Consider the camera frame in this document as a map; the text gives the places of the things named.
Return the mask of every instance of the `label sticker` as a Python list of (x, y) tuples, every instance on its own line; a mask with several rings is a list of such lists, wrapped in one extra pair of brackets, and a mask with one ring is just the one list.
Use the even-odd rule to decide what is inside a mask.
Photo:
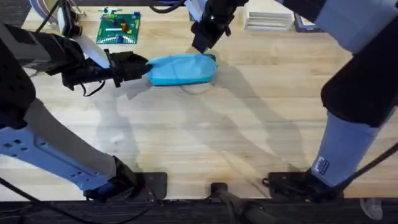
[(302, 16), (300, 16), (300, 18), (301, 18), (301, 22), (305, 26), (314, 26), (315, 25), (314, 23), (312, 23), (311, 21), (309, 21), (308, 19), (306, 19), (306, 18), (304, 18)]
[(315, 165), (315, 171), (317, 171), (321, 175), (325, 175), (327, 169), (329, 168), (329, 164), (330, 164), (329, 161), (320, 156), (318, 158), (317, 164)]

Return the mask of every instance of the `blue cloth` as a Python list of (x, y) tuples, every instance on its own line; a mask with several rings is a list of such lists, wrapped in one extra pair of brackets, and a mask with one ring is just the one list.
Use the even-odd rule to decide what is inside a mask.
[(178, 54), (152, 59), (147, 77), (154, 85), (188, 85), (210, 82), (217, 64), (209, 55)]

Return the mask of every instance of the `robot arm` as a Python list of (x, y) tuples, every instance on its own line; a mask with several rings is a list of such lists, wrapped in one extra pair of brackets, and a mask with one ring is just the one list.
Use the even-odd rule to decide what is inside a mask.
[[(76, 30), (70, 24), (64, 34)], [(157, 184), (161, 191), (156, 195), (165, 197), (165, 173), (133, 173), (118, 158), (96, 150), (69, 131), (36, 98), (33, 83), (21, 66), (49, 75), (61, 73), (63, 84), (71, 90), (77, 84), (107, 79), (120, 86), (123, 81), (141, 78), (151, 68), (133, 52), (110, 54), (107, 50), (103, 53), (109, 68), (103, 68), (84, 57), (81, 45), (67, 37), (0, 23), (0, 153), (67, 179), (95, 200), (139, 194), (149, 176), (162, 182)]]
[[(278, 192), (289, 198), (303, 198), (352, 176), (394, 112), (398, 103), (395, 74), (398, 3), (397, 0), (276, 1), (320, 26), (354, 55), (322, 89), (328, 121), (311, 169), (306, 173), (270, 173), (264, 179), (274, 196)], [(224, 32), (230, 35), (228, 24), (236, 6), (244, 3), (245, 0), (208, 0), (201, 20), (192, 25), (195, 34), (192, 45), (203, 53)], [(291, 191), (286, 185), (296, 190)], [(329, 200), (340, 193), (310, 199)]]

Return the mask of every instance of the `wooden table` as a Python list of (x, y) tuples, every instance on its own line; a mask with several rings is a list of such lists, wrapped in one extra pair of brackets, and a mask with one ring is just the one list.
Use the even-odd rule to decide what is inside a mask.
[[(81, 24), (93, 40), (99, 9), (83, 7), (88, 16)], [(142, 12), (138, 44), (101, 45), (104, 49), (133, 50), (147, 58), (194, 52), (186, 9), (167, 15), (147, 7), (122, 9)], [(321, 87), (351, 55), (328, 34), (244, 30), (239, 10), (232, 36), (210, 51), (219, 64), (211, 85), (153, 87), (136, 80), (115, 88), (109, 82), (86, 98), (79, 88), (62, 86), (60, 76), (41, 74), (33, 78), (37, 96), (99, 150), (134, 170), (167, 172), (167, 198), (204, 198), (212, 182), (228, 183), (240, 197), (268, 197), (260, 183), (268, 172), (307, 170), (314, 160), (326, 121)], [(41, 22), (32, 11), (23, 28), (34, 30)], [(363, 162), (393, 145), (397, 129), (394, 115)], [(397, 197), (396, 169), (394, 156), (358, 179), (346, 196)], [(0, 176), (43, 200), (83, 199), (73, 184), (12, 158), (0, 157)], [(1, 189), (0, 200), (23, 198)]]

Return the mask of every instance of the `white paper stack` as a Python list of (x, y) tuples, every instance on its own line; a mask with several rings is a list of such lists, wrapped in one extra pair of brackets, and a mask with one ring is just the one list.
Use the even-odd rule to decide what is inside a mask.
[(294, 13), (275, 0), (250, 0), (244, 5), (244, 28), (287, 31), (294, 23)]

